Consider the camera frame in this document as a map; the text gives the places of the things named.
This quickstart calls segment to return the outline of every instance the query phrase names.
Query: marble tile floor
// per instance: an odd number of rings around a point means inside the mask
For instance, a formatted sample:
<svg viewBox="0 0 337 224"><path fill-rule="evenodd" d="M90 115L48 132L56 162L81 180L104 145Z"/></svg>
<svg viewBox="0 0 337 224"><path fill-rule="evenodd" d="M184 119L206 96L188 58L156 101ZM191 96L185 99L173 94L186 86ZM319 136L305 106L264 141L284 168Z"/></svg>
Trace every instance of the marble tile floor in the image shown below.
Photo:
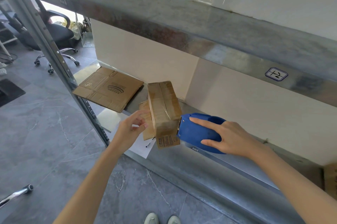
<svg viewBox="0 0 337 224"><path fill-rule="evenodd" d="M78 47L66 59L73 73L96 60L94 48ZM0 209L0 223L52 223L105 149L84 114L48 62L35 66L38 51L21 44L8 78L26 94L0 108L0 198L31 183L32 194ZM102 107L93 106L96 114ZM149 212L160 223L175 214L183 224L234 223L180 188L122 156L110 176L95 220L97 224L142 224Z"/></svg>

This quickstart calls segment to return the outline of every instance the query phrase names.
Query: cardboard box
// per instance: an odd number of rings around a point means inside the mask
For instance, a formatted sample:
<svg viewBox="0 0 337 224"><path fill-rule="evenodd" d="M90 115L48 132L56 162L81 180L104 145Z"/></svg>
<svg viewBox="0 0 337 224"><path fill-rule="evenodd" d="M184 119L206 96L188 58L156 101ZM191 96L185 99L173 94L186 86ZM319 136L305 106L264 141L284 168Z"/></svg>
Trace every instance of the cardboard box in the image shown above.
<svg viewBox="0 0 337 224"><path fill-rule="evenodd" d="M148 100L158 148L180 144L177 137L180 105L170 81L148 84Z"/></svg>
<svg viewBox="0 0 337 224"><path fill-rule="evenodd" d="M324 167L325 192L337 200L337 163Z"/></svg>
<svg viewBox="0 0 337 224"><path fill-rule="evenodd" d="M139 109L142 110L149 110L149 101L146 100L142 103L139 104ZM152 118L151 118L151 113L143 114L142 117L145 119L145 122L149 125L145 131L143 132L143 139L148 140L154 138L156 135L154 134L154 128L153 128L153 123L152 123Z"/></svg>
<svg viewBox="0 0 337 224"><path fill-rule="evenodd" d="M129 75L100 67L86 78L73 94L121 113L143 84L143 81Z"/></svg>

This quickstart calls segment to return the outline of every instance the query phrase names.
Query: office chair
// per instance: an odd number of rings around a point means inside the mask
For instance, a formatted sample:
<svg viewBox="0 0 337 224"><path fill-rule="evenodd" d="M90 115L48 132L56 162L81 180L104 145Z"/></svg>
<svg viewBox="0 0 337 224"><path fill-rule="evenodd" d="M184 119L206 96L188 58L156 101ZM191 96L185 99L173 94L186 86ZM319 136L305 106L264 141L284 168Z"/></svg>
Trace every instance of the office chair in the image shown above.
<svg viewBox="0 0 337 224"><path fill-rule="evenodd" d="M57 45L57 47L59 48L59 52L63 57L69 58L71 61L73 61L75 63L75 65L79 65L80 63L78 61L76 61L72 56L63 54L63 52L68 51L68 50L73 50L75 53L78 53L78 50L74 48L72 42L70 41L71 38L74 37L74 33L73 31L71 31L69 29L70 26L70 19L59 12L56 11L47 11L43 4L41 3L40 0L35 0L36 4L38 5L39 10L39 14L40 17L42 18L42 21L45 24L45 27L47 28L47 30L49 31L50 35L52 36L55 44ZM61 26L61 25L57 25L57 24L51 24L49 23L49 20L51 17L53 16L60 16L62 18L65 18L67 25L66 27ZM22 33L20 33L17 37L19 39L19 41L21 41L23 43L23 45L31 47L34 50L41 50L40 47L36 44L35 40L33 39L33 37L30 35L30 33L28 31L24 31ZM40 55L36 58L36 60L34 61L35 65L40 65L40 58L44 57L44 55ZM48 73L53 74L54 73L54 69L52 67L52 65L49 63L49 70Z"/></svg>

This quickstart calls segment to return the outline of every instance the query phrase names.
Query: cable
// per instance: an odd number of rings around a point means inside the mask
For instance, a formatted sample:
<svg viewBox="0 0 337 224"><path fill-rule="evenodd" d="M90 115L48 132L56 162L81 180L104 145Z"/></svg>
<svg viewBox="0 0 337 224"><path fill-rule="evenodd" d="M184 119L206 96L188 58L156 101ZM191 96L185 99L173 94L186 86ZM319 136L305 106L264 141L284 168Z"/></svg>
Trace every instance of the cable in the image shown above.
<svg viewBox="0 0 337 224"><path fill-rule="evenodd" d="M6 53L4 53L4 52L0 52L0 62L8 65L8 64L11 64L15 60L18 59L17 55L15 55L13 53L10 53L10 55L11 55L11 57L7 56Z"/></svg>

